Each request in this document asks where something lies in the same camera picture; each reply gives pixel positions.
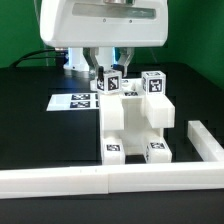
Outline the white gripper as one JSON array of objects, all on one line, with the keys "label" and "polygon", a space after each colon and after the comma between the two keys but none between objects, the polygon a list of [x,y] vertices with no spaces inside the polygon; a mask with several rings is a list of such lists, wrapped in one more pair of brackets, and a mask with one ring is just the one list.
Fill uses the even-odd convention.
[{"label": "white gripper", "polygon": [[162,46],[168,36],[167,0],[42,0],[40,35],[52,47],[87,47],[84,58],[104,81],[95,47],[120,47],[113,69],[126,77],[132,47]]}]

